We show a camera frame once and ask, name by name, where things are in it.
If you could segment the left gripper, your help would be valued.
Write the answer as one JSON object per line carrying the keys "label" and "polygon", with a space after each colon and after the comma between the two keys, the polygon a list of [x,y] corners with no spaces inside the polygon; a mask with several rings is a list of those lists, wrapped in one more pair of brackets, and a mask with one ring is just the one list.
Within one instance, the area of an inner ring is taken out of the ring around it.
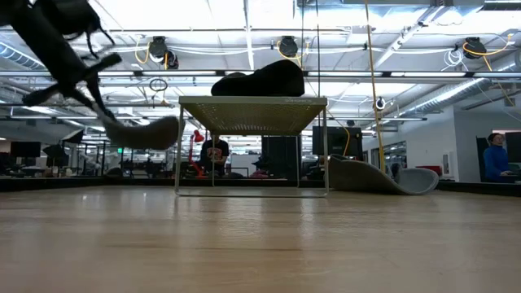
{"label": "left gripper", "polygon": [[118,64],[121,61],[118,54],[111,54],[88,67],[62,35],[49,24],[22,24],[21,37],[56,80],[52,86],[24,96],[22,101],[25,105],[37,106],[52,95],[61,93],[74,98],[90,110],[102,112],[108,119],[115,120],[113,113],[103,103],[98,73]]}

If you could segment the grey baseball cap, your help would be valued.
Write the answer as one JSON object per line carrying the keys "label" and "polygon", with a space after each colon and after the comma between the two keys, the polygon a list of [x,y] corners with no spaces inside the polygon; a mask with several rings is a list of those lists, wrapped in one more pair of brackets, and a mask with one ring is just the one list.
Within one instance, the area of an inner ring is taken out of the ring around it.
{"label": "grey baseball cap", "polygon": [[427,168],[399,168],[394,178],[372,164],[341,155],[329,158],[328,175],[334,190],[383,195],[425,195],[439,183],[439,175]]}
{"label": "grey baseball cap", "polygon": [[149,125],[127,126],[110,117],[97,103],[92,104],[107,137],[119,147],[166,150],[182,135],[184,123],[175,116],[166,116]]}

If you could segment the person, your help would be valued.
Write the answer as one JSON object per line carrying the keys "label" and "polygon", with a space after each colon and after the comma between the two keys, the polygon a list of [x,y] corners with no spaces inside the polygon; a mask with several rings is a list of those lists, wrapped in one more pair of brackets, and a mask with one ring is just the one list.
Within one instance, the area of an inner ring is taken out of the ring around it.
{"label": "person", "polygon": [[230,155],[229,144],[213,134],[204,142],[199,155],[199,166],[214,177],[221,177],[225,173],[225,163]]}
{"label": "person", "polygon": [[509,168],[503,136],[500,133],[491,133],[487,140],[489,146],[483,154],[485,178],[490,182],[513,183],[514,174]]}

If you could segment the green perforated metal rack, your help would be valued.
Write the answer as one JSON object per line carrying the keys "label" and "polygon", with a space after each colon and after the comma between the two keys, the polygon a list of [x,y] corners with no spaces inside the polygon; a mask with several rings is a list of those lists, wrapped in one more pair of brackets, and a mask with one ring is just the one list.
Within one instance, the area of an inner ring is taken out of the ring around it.
{"label": "green perforated metal rack", "polygon": [[[210,97],[181,96],[180,120],[189,113],[212,134],[224,136],[289,136],[297,138],[316,118],[326,120],[326,98],[292,97]],[[176,158],[174,191],[178,196],[223,197],[288,197],[325,198],[329,192],[329,180],[325,190],[289,187],[282,181],[226,180],[204,181],[201,187],[180,186],[181,155]]]}

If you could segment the black monitor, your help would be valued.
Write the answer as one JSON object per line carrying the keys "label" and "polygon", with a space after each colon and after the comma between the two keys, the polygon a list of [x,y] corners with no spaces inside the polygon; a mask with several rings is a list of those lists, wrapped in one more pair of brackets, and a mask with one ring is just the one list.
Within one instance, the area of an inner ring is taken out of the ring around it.
{"label": "black monitor", "polygon": [[[323,126],[313,126],[312,154],[323,155]],[[363,158],[362,131],[360,128],[327,127],[328,154]]]}

